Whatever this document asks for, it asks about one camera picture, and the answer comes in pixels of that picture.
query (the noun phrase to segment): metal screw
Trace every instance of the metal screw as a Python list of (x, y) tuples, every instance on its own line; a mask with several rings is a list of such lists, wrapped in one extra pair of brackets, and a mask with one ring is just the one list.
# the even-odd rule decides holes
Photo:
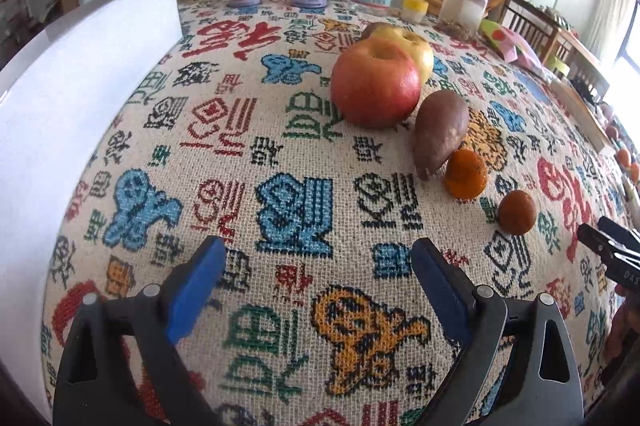
[(145, 288), (142, 289), (142, 294), (144, 294), (148, 298), (152, 298), (153, 296), (158, 296), (160, 294), (160, 285), (156, 283), (147, 285)]
[(545, 305), (553, 305), (555, 303), (554, 297), (551, 294), (547, 294), (543, 292), (540, 295), (540, 301), (542, 301)]
[(98, 300), (98, 297), (95, 292), (89, 292), (89, 294), (85, 294), (84, 298), (82, 298), (82, 303), (85, 305), (92, 305)]
[(478, 285), (476, 292), (482, 298), (490, 298), (494, 295), (494, 290), (489, 285)]

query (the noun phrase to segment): brown fruit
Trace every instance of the brown fruit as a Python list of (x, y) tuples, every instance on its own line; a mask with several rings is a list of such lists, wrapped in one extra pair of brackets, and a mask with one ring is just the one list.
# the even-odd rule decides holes
[(531, 195), (516, 189), (507, 193), (498, 206), (498, 224), (504, 232), (520, 236), (535, 224), (538, 212)]
[(367, 27), (362, 31), (362, 35), (360, 36), (360, 41), (366, 40), (367, 38), (369, 38), (369, 36), (372, 35), (373, 32), (378, 30), (380, 27), (394, 28), (394, 26), (391, 23), (385, 23), (384, 21), (374, 21), (373, 23), (370, 23), (369, 25), (367, 25)]
[(447, 162), (444, 187), (452, 197), (471, 200), (486, 187), (484, 158), (471, 150), (454, 151)]
[(435, 91), (422, 102), (412, 135), (414, 165), (421, 180), (438, 171), (460, 146), (468, 125), (466, 102), (454, 91)]
[(640, 164), (633, 162), (629, 166), (629, 176), (634, 184), (637, 184), (638, 181), (640, 181)]
[(609, 124), (607, 129), (605, 130), (607, 137), (609, 137), (612, 141), (618, 140), (618, 128)]
[(631, 153), (628, 149), (622, 148), (616, 153), (616, 160), (623, 168), (628, 168), (631, 166)]

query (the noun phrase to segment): orange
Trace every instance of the orange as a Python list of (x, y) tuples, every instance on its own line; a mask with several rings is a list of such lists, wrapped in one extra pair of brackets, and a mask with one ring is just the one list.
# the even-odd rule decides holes
[(618, 164), (620, 164), (623, 168), (628, 168), (631, 166), (631, 153), (626, 148), (622, 148), (618, 150), (616, 153), (616, 158), (618, 160)]
[(531, 195), (515, 189), (498, 206), (498, 223), (504, 232), (521, 236), (535, 225), (538, 212)]
[(475, 151), (462, 149), (453, 152), (444, 174), (444, 188), (452, 197), (471, 200), (486, 187), (486, 164)]
[(629, 166), (629, 176), (631, 176), (631, 181), (634, 184), (637, 184), (640, 181), (640, 164), (634, 162)]

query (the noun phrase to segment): window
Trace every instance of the window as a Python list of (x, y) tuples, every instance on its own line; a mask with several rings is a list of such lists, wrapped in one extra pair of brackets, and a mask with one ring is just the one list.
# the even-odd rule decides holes
[(618, 57), (607, 80), (611, 87), (605, 101), (615, 110), (631, 140), (640, 143), (640, 117), (638, 100), (640, 99), (640, 3), (636, 2), (631, 23), (626, 30)]
[(636, 73), (640, 74), (640, 16), (638, 14), (638, 2), (634, 7), (634, 13), (631, 16), (631, 23), (626, 31), (625, 39), (622, 41), (618, 59), (625, 59), (626, 63), (631, 66)]

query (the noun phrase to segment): patterned tablecloth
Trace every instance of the patterned tablecloth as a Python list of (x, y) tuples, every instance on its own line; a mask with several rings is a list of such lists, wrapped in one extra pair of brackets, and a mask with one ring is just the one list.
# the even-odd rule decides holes
[[(60, 228), (42, 324), (50, 396), (84, 294), (137, 294), (217, 234), (227, 245), (223, 280), (177, 348), (229, 424), (411, 424), (458, 351), (412, 274), (408, 250), (421, 236), (503, 296), (551, 293), (593, 400), (616, 301), (575, 229), (601, 215), (629, 219), (619, 168), (539, 80), (484, 44), (387, 19), (433, 47), (422, 96), (447, 88), (468, 102), (463, 145), (490, 175), (479, 198), (458, 202), (442, 171), (418, 180), (414, 117), (368, 131), (330, 101), (335, 60), (378, 18), (339, 1), (299, 9), (287, 0), (242, 9), (205, 0), (180, 15), (184, 37), (105, 132)], [(538, 207), (522, 237), (495, 222), (516, 187)], [(127, 345), (146, 408), (162, 416)], [(476, 415), (490, 406), (509, 347)]]

